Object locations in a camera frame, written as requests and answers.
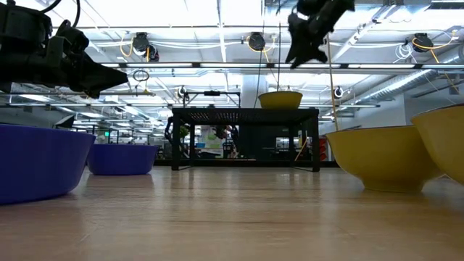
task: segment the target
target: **yellow basket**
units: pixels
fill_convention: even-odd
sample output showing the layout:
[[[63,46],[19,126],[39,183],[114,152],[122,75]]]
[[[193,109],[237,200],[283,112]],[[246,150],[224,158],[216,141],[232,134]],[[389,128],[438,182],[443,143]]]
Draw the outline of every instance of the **yellow basket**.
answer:
[[[303,94],[296,91],[274,91],[260,95],[263,109],[298,109]]]

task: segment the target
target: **ceiling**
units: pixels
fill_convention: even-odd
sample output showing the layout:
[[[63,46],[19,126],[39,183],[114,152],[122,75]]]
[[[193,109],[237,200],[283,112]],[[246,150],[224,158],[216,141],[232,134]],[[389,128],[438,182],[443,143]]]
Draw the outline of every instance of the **ceiling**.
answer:
[[[16,2],[24,7],[43,9],[53,1]],[[285,60],[291,43],[286,18],[293,2],[283,6],[276,15],[278,0],[81,0],[82,13],[78,28],[91,41],[86,52],[94,61],[101,63],[143,62],[134,53],[126,57],[120,51],[120,45],[123,44],[123,50],[129,52],[131,38],[137,32],[149,34],[149,40],[159,52],[160,62],[279,63]],[[410,57],[399,59],[398,48],[406,38],[413,38],[414,33],[427,33],[436,45],[447,44],[451,36],[456,37],[449,46],[436,50],[438,55],[452,49],[462,40],[464,9],[427,9],[431,0],[406,0],[405,3],[416,4],[388,7],[388,15],[385,14],[379,20],[380,23],[373,24],[372,18],[379,14],[379,10],[385,11],[382,9],[385,8],[383,2],[356,1],[356,12],[346,12],[337,22],[335,31],[330,35],[330,51],[332,57],[335,57],[334,62],[413,62]],[[75,13],[75,0],[63,0],[47,15],[56,29],[63,19],[73,21]],[[246,39],[251,32],[264,32],[268,49],[265,55],[248,47]],[[344,48],[350,39],[352,43]],[[327,45],[321,49],[328,51]],[[430,62],[432,59],[430,53],[414,52],[413,56],[419,63]],[[131,78],[130,86],[116,86],[107,90],[116,93],[132,91],[131,95],[119,95],[111,99],[108,98],[110,96],[103,96],[99,101],[80,96],[66,96],[66,100],[63,100],[63,95],[50,97],[59,103],[156,104],[156,107],[139,107],[137,110],[147,117],[157,119],[163,115],[159,113],[163,110],[162,105],[178,102],[176,93],[181,86],[185,86],[187,91],[240,91],[244,75],[256,75],[258,70],[160,68],[150,69],[149,73],[150,79],[137,89],[137,82]],[[263,70],[260,73],[265,75],[269,90],[274,91],[277,86],[277,70]],[[397,71],[339,71],[333,75],[333,84],[341,86],[345,91],[349,90],[352,95],[362,95],[396,74]],[[330,84],[330,75],[326,71],[285,71],[280,74],[280,86],[302,92],[303,101],[308,103],[329,103]],[[138,95],[144,90],[150,94]],[[234,107],[234,102],[237,101],[233,97],[199,96],[191,104],[229,104]],[[107,113],[100,113],[108,117],[120,117],[112,109],[108,109]]]

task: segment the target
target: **desk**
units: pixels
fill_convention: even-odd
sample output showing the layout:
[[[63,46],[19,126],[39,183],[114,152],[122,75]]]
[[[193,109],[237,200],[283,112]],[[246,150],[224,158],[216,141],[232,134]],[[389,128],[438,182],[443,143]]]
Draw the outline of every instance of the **desk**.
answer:
[[[243,109],[243,108],[173,108],[173,161],[172,170],[179,170],[181,152],[181,121],[190,125],[190,166],[195,163],[195,125],[254,125],[286,126],[289,128],[289,141],[293,141],[295,128],[310,121],[312,155],[319,155],[319,110],[318,109]],[[289,142],[289,166],[294,165],[294,143]],[[320,169],[320,158],[312,157],[312,171]]]

